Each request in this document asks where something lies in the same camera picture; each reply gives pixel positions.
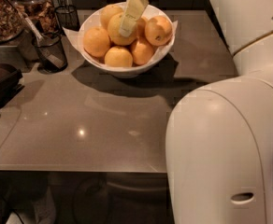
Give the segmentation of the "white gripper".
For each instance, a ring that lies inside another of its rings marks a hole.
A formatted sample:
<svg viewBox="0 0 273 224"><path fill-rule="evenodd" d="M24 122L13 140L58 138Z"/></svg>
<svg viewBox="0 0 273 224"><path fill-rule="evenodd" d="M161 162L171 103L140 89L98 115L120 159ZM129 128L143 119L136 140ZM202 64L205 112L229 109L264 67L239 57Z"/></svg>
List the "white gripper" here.
<svg viewBox="0 0 273 224"><path fill-rule="evenodd" d="M149 0L126 0L119 33L123 37L130 36L137 27L137 22L145 11Z"/></svg>

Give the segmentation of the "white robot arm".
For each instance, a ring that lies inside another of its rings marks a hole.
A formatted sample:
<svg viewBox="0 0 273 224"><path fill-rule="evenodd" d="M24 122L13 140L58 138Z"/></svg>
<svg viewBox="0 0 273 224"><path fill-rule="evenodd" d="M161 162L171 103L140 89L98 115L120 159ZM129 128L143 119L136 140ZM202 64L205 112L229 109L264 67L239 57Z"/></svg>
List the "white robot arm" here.
<svg viewBox="0 0 273 224"><path fill-rule="evenodd" d="M165 156L175 224L273 224L273 0L209 0L237 77L184 96Z"/></svg>

